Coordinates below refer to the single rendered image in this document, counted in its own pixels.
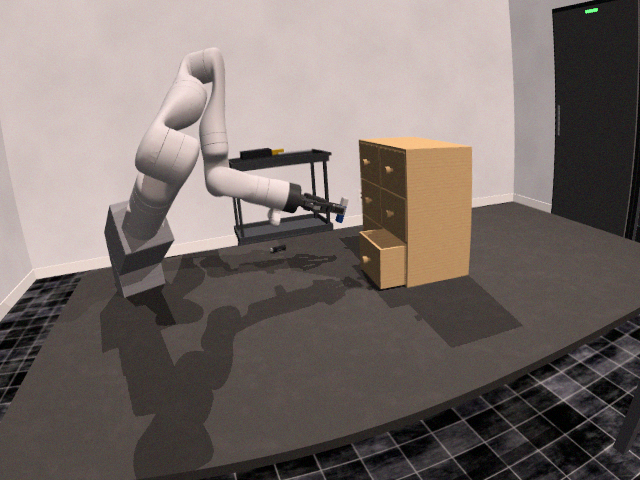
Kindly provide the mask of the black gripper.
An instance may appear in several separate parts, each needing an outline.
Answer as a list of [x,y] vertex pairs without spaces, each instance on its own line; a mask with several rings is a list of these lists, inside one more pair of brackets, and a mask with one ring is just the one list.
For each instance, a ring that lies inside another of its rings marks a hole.
[[304,208],[303,210],[306,210],[306,211],[312,210],[313,213],[330,214],[331,212],[339,215],[345,214],[346,208],[343,206],[339,206],[340,204],[329,202],[324,198],[320,199],[319,196],[313,195],[314,196],[313,197],[310,193],[304,193],[303,195],[301,194],[301,192],[302,192],[302,189],[300,185],[289,182],[289,194],[288,194],[286,205],[283,209],[284,212],[295,213],[297,208],[301,206],[302,208]]

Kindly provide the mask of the light wooden chest of drawers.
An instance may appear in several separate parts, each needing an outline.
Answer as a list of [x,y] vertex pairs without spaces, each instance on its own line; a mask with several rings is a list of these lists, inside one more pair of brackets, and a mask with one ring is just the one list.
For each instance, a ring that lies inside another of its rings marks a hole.
[[[368,216],[407,244],[407,288],[468,275],[472,147],[405,138],[386,138],[394,142],[381,138],[359,139],[359,156],[360,143],[379,146],[380,184],[361,176],[361,195],[362,179],[365,179],[380,186],[381,191],[384,188],[405,198],[407,241],[363,212],[363,198],[362,217]],[[406,196],[381,185],[381,146],[405,152]]]

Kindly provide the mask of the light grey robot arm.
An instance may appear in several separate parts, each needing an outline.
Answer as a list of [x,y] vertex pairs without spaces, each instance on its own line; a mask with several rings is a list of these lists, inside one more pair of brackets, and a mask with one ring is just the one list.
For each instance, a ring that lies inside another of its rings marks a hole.
[[[201,82],[212,82],[205,111],[207,91]],[[201,116],[199,145],[197,139],[178,130],[193,125]],[[227,196],[268,207],[271,226],[279,227],[289,182],[249,175],[229,167],[225,65],[220,50],[209,48],[182,59],[175,81],[139,144],[135,156],[139,173],[121,227],[131,237],[144,241],[157,234],[195,167],[200,146],[207,191],[215,197]]]

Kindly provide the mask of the blue and white eraser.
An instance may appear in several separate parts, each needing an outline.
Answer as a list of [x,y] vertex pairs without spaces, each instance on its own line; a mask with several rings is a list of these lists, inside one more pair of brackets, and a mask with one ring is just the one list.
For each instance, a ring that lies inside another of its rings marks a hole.
[[[347,208],[348,201],[349,201],[349,199],[341,197],[340,206],[343,206],[343,207]],[[335,221],[337,221],[338,223],[342,223],[343,219],[344,219],[344,215],[337,214]]]

